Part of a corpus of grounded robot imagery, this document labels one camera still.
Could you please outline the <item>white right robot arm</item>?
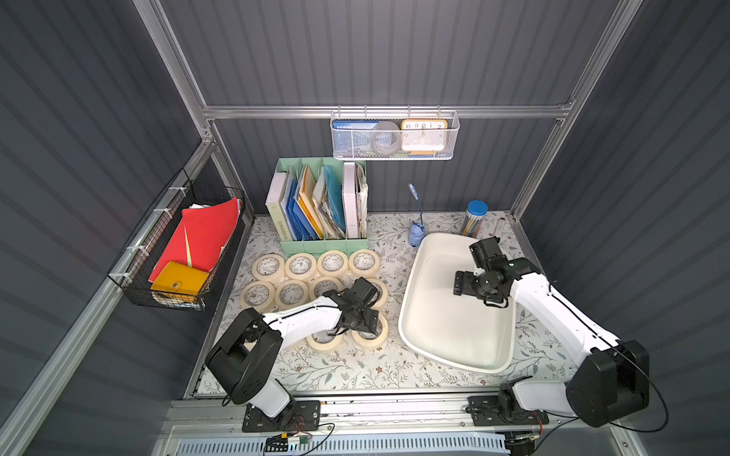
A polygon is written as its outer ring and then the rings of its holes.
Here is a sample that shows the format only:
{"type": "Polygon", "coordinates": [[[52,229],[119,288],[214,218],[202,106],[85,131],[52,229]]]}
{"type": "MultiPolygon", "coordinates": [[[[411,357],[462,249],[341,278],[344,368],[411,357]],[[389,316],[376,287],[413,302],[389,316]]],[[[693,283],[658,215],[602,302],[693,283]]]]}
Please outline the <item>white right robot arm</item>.
{"type": "Polygon", "coordinates": [[[454,294],[486,306],[519,304],[562,344],[576,366],[568,380],[523,377],[501,386],[497,410],[513,421],[530,412],[570,416],[599,428],[648,407],[652,383],[649,353],[593,322],[565,298],[526,258],[511,260],[496,237],[470,247],[476,272],[454,275],[454,294]]]}

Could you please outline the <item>cream masking tape roll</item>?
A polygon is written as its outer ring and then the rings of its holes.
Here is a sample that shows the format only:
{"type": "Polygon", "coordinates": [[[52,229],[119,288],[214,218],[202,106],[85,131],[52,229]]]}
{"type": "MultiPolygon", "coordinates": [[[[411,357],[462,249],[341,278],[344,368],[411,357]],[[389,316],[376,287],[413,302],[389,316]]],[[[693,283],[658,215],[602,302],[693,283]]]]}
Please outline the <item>cream masking tape roll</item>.
{"type": "Polygon", "coordinates": [[[387,301],[389,299],[389,290],[388,287],[385,285],[384,282],[382,282],[379,279],[376,279],[375,277],[369,277],[368,281],[376,287],[376,297],[378,298],[376,302],[372,305],[372,309],[381,311],[385,308],[387,301]]]}
{"type": "Polygon", "coordinates": [[[350,273],[354,277],[375,277],[380,268],[380,257],[369,249],[360,249],[349,258],[350,273]]]}
{"type": "Polygon", "coordinates": [[[326,292],[340,292],[344,288],[342,282],[336,277],[318,277],[309,285],[309,298],[315,300],[326,292]]]}
{"type": "Polygon", "coordinates": [[[275,303],[276,290],[266,281],[253,281],[246,285],[239,296],[241,310],[253,309],[259,314],[269,312],[275,303]]]}
{"type": "Polygon", "coordinates": [[[353,331],[352,338],[357,347],[365,350],[376,350],[385,344],[388,334],[389,324],[381,313],[378,316],[378,323],[376,323],[376,332],[374,334],[372,332],[353,331]]]}
{"type": "Polygon", "coordinates": [[[260,256],[252,266],[252,276],[259,281],[280,282],[286,276],[284,258],[276,254],[260,256]]]}
{"type": "Polygon", "coordinates": [[[281,283],[275,292],[275,304],[280,311],[289,310],[309,301],[309,287],[296,279],[281,283]]]}
{"type": "Polygon", "coordinates": [[[284,271],[289,279],[310,281],[317,275],[317,259],[308,253],[295,254],[285,262],[284,271]]]}
{"type": "Polygon", "coordinates": [[[349,256],[338,250],[327,251],[317,260],[317,270],[323,277],[342,279],[349,272],[349,256]]]}
{"type": "Polygon", "coordinates": [[[306,337],[310,348],[319,353],[331,353],[338,348],[344,340],[343,334],[330,334],[330,332],[316,332],[306,337]]]}

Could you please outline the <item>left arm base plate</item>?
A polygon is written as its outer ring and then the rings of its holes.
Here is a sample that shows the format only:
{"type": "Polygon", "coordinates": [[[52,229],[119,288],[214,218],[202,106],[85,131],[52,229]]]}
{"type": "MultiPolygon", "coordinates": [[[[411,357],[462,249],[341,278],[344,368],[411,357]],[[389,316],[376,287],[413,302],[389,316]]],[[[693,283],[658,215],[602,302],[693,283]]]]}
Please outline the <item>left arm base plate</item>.
{"type": "Polygon", "coordinates": [[[321,402],[315,400],[294,400],[274,418],[268,417],[259,408],[248,405],[241,431],[244,433],[316,431],[320,419],[321,402]]]}

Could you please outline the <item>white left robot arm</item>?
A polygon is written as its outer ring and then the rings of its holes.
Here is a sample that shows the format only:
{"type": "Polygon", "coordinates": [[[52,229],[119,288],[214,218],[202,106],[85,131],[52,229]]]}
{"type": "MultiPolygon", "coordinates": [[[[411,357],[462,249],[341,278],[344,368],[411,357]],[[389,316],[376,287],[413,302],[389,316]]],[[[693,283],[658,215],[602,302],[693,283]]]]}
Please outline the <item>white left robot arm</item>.
{"type": "Polygon", "coordinates": [[[340,336],[347,332],[375,334],[376,302],[382,292],[360,277],[342,291],[279,313],[241,311],[205,357],[205,366],[235,405],[247,404],[283,424],[293,419],[295,400],[272,377],[279,352],[316,333],[340,336]]]}

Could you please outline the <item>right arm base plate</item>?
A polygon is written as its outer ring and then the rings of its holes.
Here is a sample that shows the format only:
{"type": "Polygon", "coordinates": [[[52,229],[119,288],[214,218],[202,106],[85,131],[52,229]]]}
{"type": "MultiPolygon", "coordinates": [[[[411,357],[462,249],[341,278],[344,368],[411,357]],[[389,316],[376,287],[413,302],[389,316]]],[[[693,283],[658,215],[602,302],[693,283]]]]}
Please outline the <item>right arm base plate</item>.
{"type": "Polygon", "coordinates": [[[475,427],[486,426],[540,426],[549,423],[545,412],[524,410],[509,395],[475,395],[468,397],[465,406],[475,427]]]}

